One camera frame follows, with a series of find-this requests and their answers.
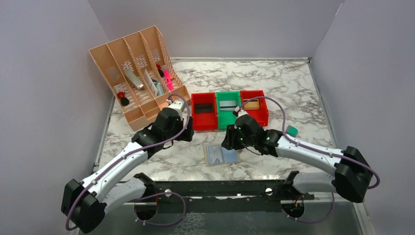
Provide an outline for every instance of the pink handle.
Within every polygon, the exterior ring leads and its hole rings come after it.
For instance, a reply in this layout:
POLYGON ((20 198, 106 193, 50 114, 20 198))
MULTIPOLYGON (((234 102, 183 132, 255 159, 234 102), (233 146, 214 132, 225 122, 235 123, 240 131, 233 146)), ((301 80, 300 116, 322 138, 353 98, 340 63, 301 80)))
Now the pink handle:
POLYGON ((168 70, 163 70, 164 78, 166 79, 167 87, 170 91, 173 90, 173 85, 171 84, 170 74, 168 73, 168 70))

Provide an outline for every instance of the table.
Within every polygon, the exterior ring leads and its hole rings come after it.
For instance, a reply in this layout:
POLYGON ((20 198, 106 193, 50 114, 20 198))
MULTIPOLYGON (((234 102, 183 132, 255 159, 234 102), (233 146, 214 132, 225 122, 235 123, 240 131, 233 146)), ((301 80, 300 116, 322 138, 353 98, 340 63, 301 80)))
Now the table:
MULTIPOLYGON (((299 130, 299 139, 333 147, 306 61, 176 61, 173 67, 190 93, 263 90, 265 95, 281 103, 287 114, 286 125, 299 130)), ((270 116, 269 125, 265 128, 281 130, 281 111, 269 100, 266 102, 270 116)), ((154 181, 190 181, 284 179, 293 170, 319 171, 295 160, 259 156, 247 150, 240 153, 239 163, 206 167, 203 145, 220 144, 225 133, 195 133, 192 142, 176 141, 173 147, 158 152, 123 180, 129 180, 140 172, 154 181)), ((121 107, 115 102, 99 168, 121 152, 133 135, 121 107)))

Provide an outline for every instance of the perforated panel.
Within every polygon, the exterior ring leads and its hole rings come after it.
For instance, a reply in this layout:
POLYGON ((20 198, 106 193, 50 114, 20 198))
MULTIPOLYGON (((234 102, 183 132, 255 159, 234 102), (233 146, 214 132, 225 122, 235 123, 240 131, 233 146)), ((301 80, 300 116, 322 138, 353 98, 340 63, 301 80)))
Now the perforated panel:
POLYGON ((110 79, 112 81, 116 81, 119 78, 119 72, 115 68, 115 66, 111 66, 111 67, 107 68, 107 73, 110 76, 110 79))
POLYGON ((160 61, 161 60, 161 58, 160 58, 160 52, 159 52, 159 49, 154 49, 154 50, 152 50, 151 51, 151 55, 153 56, 153 58, 154 58, 154 62, 158 62, 158 61, 160 61))
POLYGON ((124 72, 127 71, 127 70, 134 71, 133 64, 131 63, 130 60, 124 61, 124 63, 122 63, 121 65, 122 65, 122 69, 124 70, 124 72))
POLYGON ((138 66, 140 67, 140 69, 142 69, 142 68, 144 68, 148 65, 147 60, 145 59, 144 55, 137 56, 136 61, 137 61, 138 66))

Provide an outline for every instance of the marble surface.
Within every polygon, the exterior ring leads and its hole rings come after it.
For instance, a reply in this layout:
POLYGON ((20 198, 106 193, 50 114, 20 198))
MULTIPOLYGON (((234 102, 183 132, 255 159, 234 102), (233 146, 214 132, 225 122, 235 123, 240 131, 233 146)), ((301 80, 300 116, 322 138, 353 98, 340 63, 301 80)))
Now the marble surface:
MULTIPOLYGON (((279 101, 287 124, 299 130, 298 138, 333 147, 323 110, 305 61, 175 62, 174 69, 189 93, 263 90, 279 101)), ((281 130, 282 113, 271 101, 268 129, 281 130)), ((100 168, 116 156, 134 135, 118 102, 115 103, 100 159, 100 168)), ((240 152, 241 162, 206 167, 204 144, 220 144, 224 131, 195 133, 192 142, 176 141, 136 167, 124 180, 143 172, 153 180, 258 180, 284 179, 293 170, 319 171, 295 160, 240 152)))

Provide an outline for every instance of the tan item in red bin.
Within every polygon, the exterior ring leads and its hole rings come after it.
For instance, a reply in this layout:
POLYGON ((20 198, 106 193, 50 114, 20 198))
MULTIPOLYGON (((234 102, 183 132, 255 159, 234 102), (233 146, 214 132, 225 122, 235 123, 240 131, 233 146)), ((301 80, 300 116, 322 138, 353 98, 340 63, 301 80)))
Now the tan item in red bin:
POLYGON ((152 26, 90 49, 90 54, 114 95, 120 92, 115 87, 119 85, 118 88, 123 89, 125 97, 130 101, 127 106, 120 104, 133 131, 154 122, 157 114, 168 106, 166 99, 171 94, 183 96, 190 104, 189 92, 174 72, 164 38, 157 27, 152 26), (165 79, 160 77, 156 64, 168 69, 173 90, 170 91, 165 79), (138 81, 132 82, 126 72, 128 75, 133 74, 138 81), (163 94, 155 92, 153 80, 161 86, 163 94), (139 82, 144 85, 143 88, 137 87, 139 82))
POLYGON ((259 101, 257 99, 254 99, 251 102, 248 102, 244 105, 245 110, 252 110, 252 109, 259 109, 259 101))

